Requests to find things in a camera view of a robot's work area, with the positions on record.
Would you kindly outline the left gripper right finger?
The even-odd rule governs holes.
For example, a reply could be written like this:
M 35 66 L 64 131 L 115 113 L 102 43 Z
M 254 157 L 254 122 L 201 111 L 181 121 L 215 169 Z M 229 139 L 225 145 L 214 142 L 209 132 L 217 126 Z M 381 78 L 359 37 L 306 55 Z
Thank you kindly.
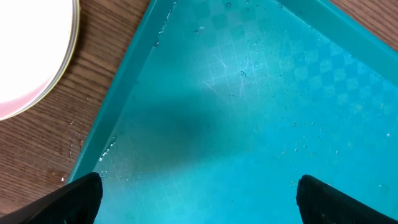
M 296 202 L 303 224 L 397 224 L 311 175 L 298 181 Z

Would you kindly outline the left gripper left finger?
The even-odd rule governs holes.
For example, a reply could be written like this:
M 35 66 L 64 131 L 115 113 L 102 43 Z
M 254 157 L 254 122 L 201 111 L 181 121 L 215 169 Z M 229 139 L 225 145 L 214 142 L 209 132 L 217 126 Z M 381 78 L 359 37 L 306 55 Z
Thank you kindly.
M 1 217 L 1 223 L 93 223 L 102 197 L 101 177 L 96 172 L 90 172 L 25 207 Z

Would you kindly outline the teal plastic tray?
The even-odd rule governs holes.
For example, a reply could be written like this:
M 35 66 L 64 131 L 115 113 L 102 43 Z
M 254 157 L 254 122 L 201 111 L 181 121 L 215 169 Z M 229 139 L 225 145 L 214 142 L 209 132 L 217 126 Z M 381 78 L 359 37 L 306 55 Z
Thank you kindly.
M 300 223 L 312 175 L 397 217 L 397 54 L 329 1 L 152 1 L 71 173 L 96 223 Z

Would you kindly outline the white plate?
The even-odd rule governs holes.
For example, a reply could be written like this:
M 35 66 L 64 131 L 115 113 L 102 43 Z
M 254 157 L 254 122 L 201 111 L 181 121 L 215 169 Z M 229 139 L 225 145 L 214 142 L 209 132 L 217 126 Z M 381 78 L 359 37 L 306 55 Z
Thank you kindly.
M 33 107 L 55 87 L 79 29 L 79 0 L 1 0 L 2 120 Z

